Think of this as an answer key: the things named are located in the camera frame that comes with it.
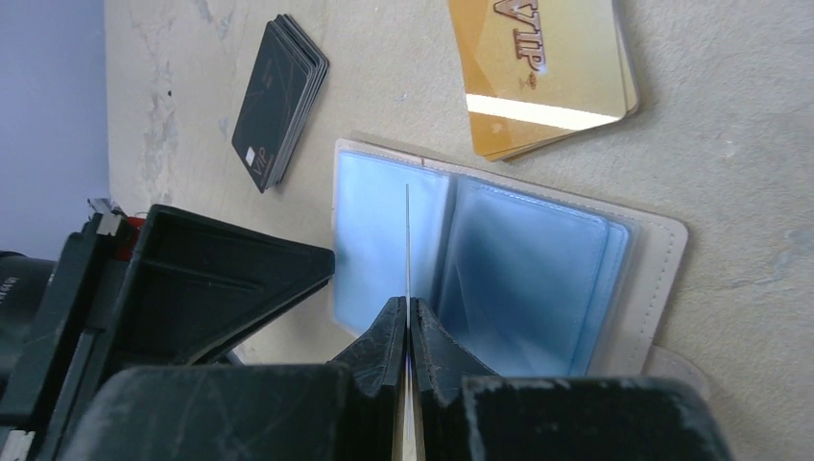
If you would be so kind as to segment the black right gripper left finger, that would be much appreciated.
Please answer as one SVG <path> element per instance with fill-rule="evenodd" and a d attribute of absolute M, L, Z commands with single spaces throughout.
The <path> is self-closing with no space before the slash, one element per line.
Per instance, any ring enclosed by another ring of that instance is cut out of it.
<path fill-rule="evenodd" d="M 407 306 L 323 364 L 130 368 L 82 416 L 66 460 L 397 460 Z"/>

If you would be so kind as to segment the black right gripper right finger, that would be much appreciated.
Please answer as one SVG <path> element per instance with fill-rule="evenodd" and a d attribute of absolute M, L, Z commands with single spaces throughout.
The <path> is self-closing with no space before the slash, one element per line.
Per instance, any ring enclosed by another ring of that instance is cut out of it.
<path fill-rule="evenodd" d="M 670 378 L 505 377 L 417 298 L 410 356 L 421 460 L 731 460 L 700 395 Z"/>

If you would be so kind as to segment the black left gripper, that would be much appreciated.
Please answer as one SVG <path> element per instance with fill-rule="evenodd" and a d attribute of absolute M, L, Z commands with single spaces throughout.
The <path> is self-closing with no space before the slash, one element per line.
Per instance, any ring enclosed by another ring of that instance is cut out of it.
<path fill-rule="evenodd" d="M 137 221 L 96 212 L 55 260 L 1 254 L 1 456 L 34 460 L 93 343 L 93 304 L 126 269 Z M 150 208 L 117 300 L 113 359 L 211 364 L 327 285 L 335 254 L 173 206 Z"/>

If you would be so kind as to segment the silver credit card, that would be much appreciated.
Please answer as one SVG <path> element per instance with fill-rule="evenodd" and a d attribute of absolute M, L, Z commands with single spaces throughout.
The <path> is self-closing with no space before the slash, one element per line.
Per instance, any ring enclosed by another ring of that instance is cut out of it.
<path fill-rule="evenodd" d="M 417 460 L 416 436 L 415 436 L 415 416 L 413 404 L 412 385 L 412 359 L 411 359 L 411 298 L 412 298 L 412 276 L 411 276 L 411 226 L 410 226 L 410 184 L 405 185 L 405 275 L 406 275 L 406 359 L 405 359 L 405 382 L 404 382 L 404 418 L 402 431 L 402 453 L 401 459 L 404 461 Z"/>

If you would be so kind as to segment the tan leather card holder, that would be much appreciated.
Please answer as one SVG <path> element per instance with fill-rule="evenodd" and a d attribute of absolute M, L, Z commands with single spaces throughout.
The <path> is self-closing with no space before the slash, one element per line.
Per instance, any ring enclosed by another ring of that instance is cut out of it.
<path fill-rule="evenodd" d="M 354 334 L 406 294 L 503 376 L 659 376 L 710 394 L 654 342 L 689 239 L 676 219 L 361 140 L 335 145 L 332 314 Z"/>

